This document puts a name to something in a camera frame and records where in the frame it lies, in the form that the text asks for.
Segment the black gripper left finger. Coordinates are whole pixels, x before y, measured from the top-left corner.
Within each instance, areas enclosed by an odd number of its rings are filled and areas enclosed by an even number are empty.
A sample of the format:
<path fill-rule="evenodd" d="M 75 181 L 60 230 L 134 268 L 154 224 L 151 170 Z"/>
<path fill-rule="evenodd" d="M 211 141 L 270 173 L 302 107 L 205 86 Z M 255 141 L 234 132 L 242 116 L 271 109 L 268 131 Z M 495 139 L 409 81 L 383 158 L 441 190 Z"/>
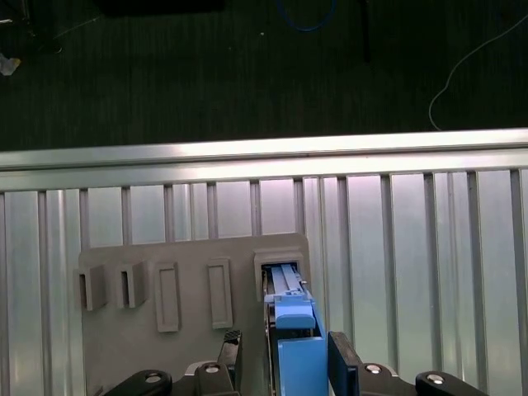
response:
<path fill-rule="evenodd" d="M 228 331 L 215 361 L 189 365 L 178 380 L 161 370 L 141 370 L 121 381 L 107 394 L 136 395 L 240 395 L 242 382 L 243 335 Z"/>

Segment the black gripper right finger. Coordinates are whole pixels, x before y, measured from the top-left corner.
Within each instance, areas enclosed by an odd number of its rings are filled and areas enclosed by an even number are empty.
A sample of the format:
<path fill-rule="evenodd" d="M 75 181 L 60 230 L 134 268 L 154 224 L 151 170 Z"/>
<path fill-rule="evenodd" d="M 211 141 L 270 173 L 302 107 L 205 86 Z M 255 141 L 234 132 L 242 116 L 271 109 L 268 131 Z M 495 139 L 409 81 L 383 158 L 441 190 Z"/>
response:
<path fill-rule="evenodd" d="M 426 371 L 409 383 L 390 367 L 365 363 L 342 332 L 328 334 L 328 379 L 336 395 L 347 396 L 486 396 L 453 375 Z"/>

